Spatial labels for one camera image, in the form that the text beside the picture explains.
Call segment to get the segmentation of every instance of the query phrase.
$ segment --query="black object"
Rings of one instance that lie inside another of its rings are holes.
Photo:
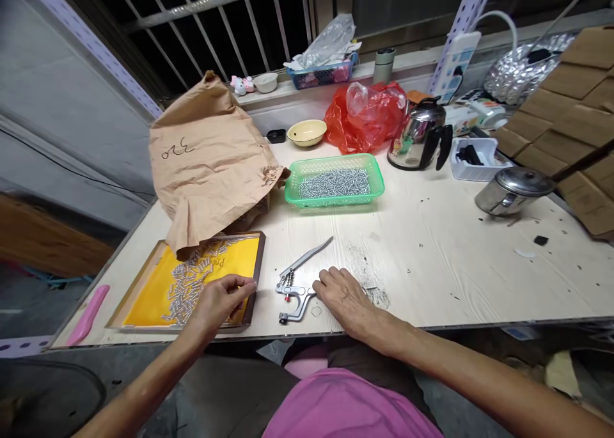
[[[286,141],[286,130],[271,130],[267,133],[267,139],[271,144],[281,144]]]
[[[539,246],[544,246],[546,245],[546,243],[548,243],[548,240],[548,237],[542,237],[541,235],[537,235],[535,237],[535,240],[533,240],[533,243],[538,244]]]
[[[544,59],[548,59],[552,56],[552,53],[546,48],[541,48],[539,50],[531,51],[527,54],[526,58],[528,60],[528,65],[535,64],[536,62],[543,61]]]
[[[452,125],[433,128],[427,133],[418,169],[425,169],[430,164],[433,154],[435,153],[435,150],[437,150],[437,144],[439,144],[440,141],[439,156],[437,157],[435,169],[439,171],[443,167],[448,159],[448,156],[450,155],[450,150],[452,149],[452,134]]]
[[[52,370],[65,370],[65,371],[71,371],[74,372],[76,374],[80,374],[81,376],[83,376],[85,379],[87,379],[91,386],[94,387],[94,389],[96,390],[96,392],[98,393],[98,399],[96,401],[96,405],[94,406],[94,408],[90,409],[87,414],[83,414],[83,412],[79,411],[79,415],[83,415],[84,419],[81,423],[78,423],[69,433],[67,433],[66,435],[62,434],[62,436],[73,436],[75,433],[77,433],[85,424],[87,424],[87,422],[89,422],[95,415],[96,413],[102,409],[102,407],[104,406],[104,404],[106,403],[107,400],[107,389],[105,388],[104,384],[102,383],[100,377],[98,377],[98,375],[96,375],[96,373],[94,373],[93,371],[80,366],[78,364],[74,364],[74,363],[68,363],[66,361],[52,361],[52,360],[35,360],[32,359],[33,357],[30,358],[13,358],[13,359],[2,359],[0,360],[0,370],[1,372],[10,372],[9,369],[12,367],[14,368],[15,364],[20,364],[23,366],[32,366],[35,369],[38,368],[47,368],[47,369],[52,369]]]
[[[450,101],[452,100],[452,98],[454,96],[456,96],[456,93],[459,92],[459,89],[461,88],[462,85],[462,81],[465,79],[465,75],[461,69],[461,66],[456,66],[456,69],[454,69],[454,73],[452,74],[452,77],[458,77],[460,76],[460,82],[459,85],[456,87],[456,90],[454,90],[454,94],[452,96],[450,96],[450,99],[448,99],[448,102],[446,103],[446,106],[450,103]]]
[[[475,151],[475,147],[472,144],[469,144],[468,146],[460,149],[457,152],[456,156],[459,160],[464,160],[470,165],[484,166],[484,163],[480,161],[478,153]]]
[[[433,110],[439,105],[437,104],[439,99],[441,99],[441,96],[423,98],[420,102],[418,102],[416,108],[424,106],[424,110]]]

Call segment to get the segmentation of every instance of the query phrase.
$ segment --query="wooden table surface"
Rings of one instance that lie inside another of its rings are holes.
[[[271,146],[280,164],[338,155],[325,143],[311,150],[291,142]],[[269,213],[252,225],[266,236],[251,326],[219,338],[277,338],[342,331],[324,304],[312,298],[301,322],[281,325],[292,311],[275,293],[279,273],[331,235],[333,242],[307,261],[295,286],[310,286],[318,272],[346,267],[365,286],[378,286],[388,310],[426,328],[597,320],[614,317],[614,248],[590,239],[580,223],[549,198],[537,200],[521,220],[489,217],[473,198],[485,185],[441,171],[401,171],[377,155],[385,193],[371,205],[299,210],[274,191]],[[172,334],[130,334],[106,329],[126,290],[171,221],[159,201],[150,209],[96,285],[111,289],[80,345],[172,340]],[[533,243],[548,237],[545,246]],[[526,258],[516,253],[534,253]],[[86,303],[67,320],[52,348],[65,347]]]

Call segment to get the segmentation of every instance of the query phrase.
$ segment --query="white bowl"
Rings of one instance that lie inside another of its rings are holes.
[[[277,74],[270,72],[254,78],[254,86],[260,93],[270,93],[277,88]]]
[[[287,135],[297,146],[311,147],[322,140],[325,132],[326,123],[322,120],[304,120],[292,125]]]

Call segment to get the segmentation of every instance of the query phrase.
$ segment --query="hand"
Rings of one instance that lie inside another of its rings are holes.
[[[180,338],[190,346],[203,350],[228,316],[255,291],[256,282],[249,277],[230,274],[210,281],[203,287]]]
[[[395,355],[393,336],[402,335],[411,326],[375,307],[350,272],[336,267],[321,270],[320,279],[311,287],[349,336],[384,355]]]

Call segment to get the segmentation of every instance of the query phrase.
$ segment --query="small black item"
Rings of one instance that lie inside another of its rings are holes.
[[[461,85],[462,85],[462,81],[465,79],[464,72],[462,71],[461,66],[456,66],[456,69],[454,69],[454,73],[452,74],[452,77],[453,78],[460,77],[460,82],[459,82],[459,85],[456,87],[456,90],[454,90],[454,93],[452,94],[452,96],[450,96],[450,99],[448,99],[446,106],[450,103],[452,98],[456,96],[456,93],[459,92],[459,89],[461,88]]]
[[[470,165],[484,166],[484,163],[480,161],[480,158],[478,157],[478,153],[475,151],[475,147],[471,144],[460,149],[458,153],[456,154],[456,157],[459,160],[466,161]]]
[[[548,240],[548,237],[542,237],[541,235],[537,235],[535,237],[535,240],[533,240],[533,243],[538,244],[539,246],[544,246],[546,245],[546,243],[548,243]]]
[[[267,133],[267,139],[271,144],[281,144],[286,141],[286,130],[271,130]]]
[[[529,54],[526,55],[529,65],[535,64],[536,62],[543,61],[544,59],[548,59],[551,57],[552,53],[545,48],[531,51]]]

